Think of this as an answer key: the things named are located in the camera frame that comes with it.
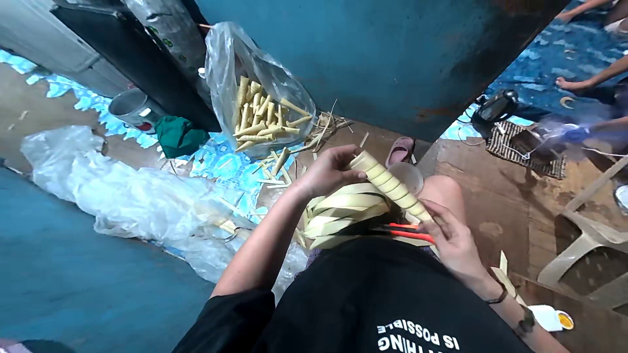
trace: pink slipper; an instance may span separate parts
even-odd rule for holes
[[[398,138],[397,141],[392,144],[391,151],[388,153],[388,158],[386,158],[386,168],[391,166],[391,164],[403,162],[409,159],[413,147],[414,139],[409,137]]]

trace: striped mat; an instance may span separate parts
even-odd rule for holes
[[[512,147],[510,139],[523,131],[525,127],[513,124],[509,121],[500,122],[499,124],[504,130],[506,130],[506,133],[502,134],[497,126],[493,126],[490,132],[490,138],[486,145],[486,150],[490,154],[503,160],[530,168],[540,175],[547,175],[558,180],[565,179],[565,157],[549,163],[538,163],[532,159],[525,160],[519,153],[508,148]]]

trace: bracelet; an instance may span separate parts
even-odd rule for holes
[[[486,304],[488,304],[488,305],[499,304],[502,301],[504,301],[504,299],[506,299],[506,296],[508,295],[508,291],[506,290],[506,286],[503,283],[501,283],[500,281],[497,281],[497,282],[502,287],[502,294],[497,299],[489,299],[489,300],[487,300]]]

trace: bare foot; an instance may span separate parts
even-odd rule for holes
[[[569,82],[565,80],[564,77],[558,77],[556,79],[556,85],[561,89],[569,90],[572,92],[576,90],[585,90],[592,86],[589,81]]]
[[[556,17],[554,17],[555,19],[559,19],[562,22],[568,23],[573,19],[574,15],[572,15],[569,11],[565,11],[565,12],[561,12],[560,14],[557,14]]]

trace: green cloth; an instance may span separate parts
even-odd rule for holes
[[[155,131],[166,158],[189,156],[209,139],[203,129],[195,129],[191,121],[178,116],[162,117]]]

